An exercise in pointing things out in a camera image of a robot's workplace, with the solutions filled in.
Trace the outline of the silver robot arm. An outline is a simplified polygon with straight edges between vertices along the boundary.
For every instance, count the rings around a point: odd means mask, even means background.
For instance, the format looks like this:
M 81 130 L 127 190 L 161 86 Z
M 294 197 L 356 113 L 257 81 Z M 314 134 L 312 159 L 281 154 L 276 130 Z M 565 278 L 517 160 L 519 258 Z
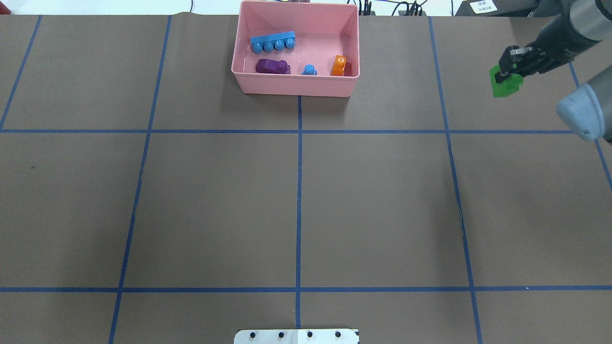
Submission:
M 494 97 L 516 93 L 527 76 L 573 65 L 579 85 L 557 104 L 557 115 L 586 141 L 611 142 L 611 2 L 536 0 L 531 17 L 549 17 L 525 46 L 505 48 L 490 69 Z

